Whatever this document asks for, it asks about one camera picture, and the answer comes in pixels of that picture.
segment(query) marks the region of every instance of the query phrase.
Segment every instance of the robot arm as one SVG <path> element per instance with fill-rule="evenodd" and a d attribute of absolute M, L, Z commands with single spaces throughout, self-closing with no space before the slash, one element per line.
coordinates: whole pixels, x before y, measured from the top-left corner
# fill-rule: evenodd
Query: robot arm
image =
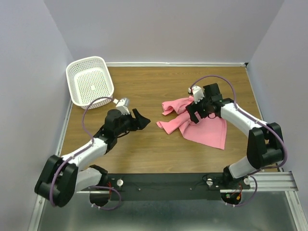
<path fill-rule="evenodd" d="M 65 206 L 75 192 L 97 184 L 104 185 L 107 181 L 105 169 L 95 165 L 83 169 L 98 157 L 108 153 L 117 143 L 119 135 L 142 130 L 150 123 L 150 120 L 141 116 L 137 109 L 132 110 L 135 115 L 133 118 L 128 110 L 128 103 L 128 99 L 121 99 L 117 102 L 116 109 L 108 111 L 105 124 L 93 136 L 93 140 L 62 157 L 52 155 L 36 183 L 35 193 L 49 199 L 52 179 L 64 162 L 67 163 L 61 169 L 53 187 L 52 198 L 56 206 Z"/>
<path fill-rule="evenodd" d="M 194 86 L 192 92 L 189 89 L 189 94 L 194 97 L 194 102 L 186 107 L 191 121 L 198 123 L 199 120 L 196 117 L 196 112 L 201 118 L 215 114 L 215 116 L 231 122 L 248 137 L 246 156 L 224 168 L 223 182 L 225 185 L 238 182 L 238 180 L 241 180 L 251 172 L 283 160 L 284 154 L 280 142 L 273 134 L 269 133 L 268 130 L 255 123 L 252 119 L 267 125 L 282 139 L 281 128 L 278 124 L 268 124 L 244 111 L 252 119 L 246 117 L 235 107 L 232 99 L 222 98 L 218 84 L 207 85 L 203 88 L 202 90 L 200 87 Z"/>

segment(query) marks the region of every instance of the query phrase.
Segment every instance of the wooden table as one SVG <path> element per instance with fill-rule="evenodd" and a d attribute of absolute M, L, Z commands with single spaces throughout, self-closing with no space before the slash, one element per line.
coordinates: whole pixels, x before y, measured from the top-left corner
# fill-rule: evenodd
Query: wooden table
<path fill-rule="evenodd" d="M 130 99 L 130 110 L 137 108 L 151 123 L 142 131 L 119 138 L 107 155 L 93 164 L 110 173 L 185 173 L 221 172 L 246 155 L 247 138 L 228 122 L 226 148 L 219 150 L 184 139 L 179 130 L 167 135 L 157 121 L 169 121 L 175 113 L 163 116 L 164 101 L 188 97 L 188 87 L 205 75 L 226 77 L 237 93 L 238 104 L 259 117 L 257 105 L 244 67 L 109 67 L 115 86 L 114 97 Z M 232 96 L 230 87 L 218 78 L 207 78 L 199 86 L 217 82 L 224 98 Z M 109 103 L 87 112 L 85 124 L 95 132 L 103 125 Z M 84 110 L 73 105 L 64 139 L 62 154 L 79 148 L 90 139 L 81 128 Z"/>

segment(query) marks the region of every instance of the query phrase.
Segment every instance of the white wall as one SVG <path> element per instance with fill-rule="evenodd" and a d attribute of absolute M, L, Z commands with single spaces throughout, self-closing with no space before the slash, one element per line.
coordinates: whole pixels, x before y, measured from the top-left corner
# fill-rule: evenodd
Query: white wall
<path fill-rule="evenodd" d="M 44 0 L 73 57 L 249 62 L 283 0 Z"/>
<path fill-rule="evenodd" d="M 308 219 L 308 1 L 286 0 L 248 65 L 264 118 L 276 121 Z"/>
<path fill-rule="evenodd" d="M 1 0 L 0 22 L 0 229 L 24 231 L 64 122 L 72 57 L 42 0 Z"/>

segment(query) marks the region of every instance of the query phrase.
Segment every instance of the pink cloth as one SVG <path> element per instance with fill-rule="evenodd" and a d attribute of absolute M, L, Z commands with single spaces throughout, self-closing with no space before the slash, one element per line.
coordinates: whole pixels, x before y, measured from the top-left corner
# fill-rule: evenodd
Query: pink cloth
<path fill-rule="evenodd" d="M 225 149 L 227 122 L 219 117 L 214 119 L 199 119 L 195 124 L 190 120 L 186 106 L 193 102 L 193 97 L 182 98 L 174 101 L 163 102 L 163 115 L 168 115 L 175 111 L 178 116 L 169 122 L 158 121 L 156 124 L 163 128 L 167 134 L 171 134 L 176 129 L 180 129 L 183 137 L 189 141 L 194 141 L 214 148 Z"/>

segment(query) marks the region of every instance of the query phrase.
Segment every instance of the plastic basket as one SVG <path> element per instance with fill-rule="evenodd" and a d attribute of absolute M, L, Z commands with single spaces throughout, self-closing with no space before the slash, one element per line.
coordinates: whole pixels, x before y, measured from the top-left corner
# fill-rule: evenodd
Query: plastic basket
<path fill-rule="evenodd" d="M 104 59 L 98 56 L 72 62 L 66 68 L 66 79 L 73 103 L 83 109 L 99 97 L 112 98 L 115 90 L 107 65 Z M 103 106 L 110 101 L 98 100 L 89 109 Z"/>

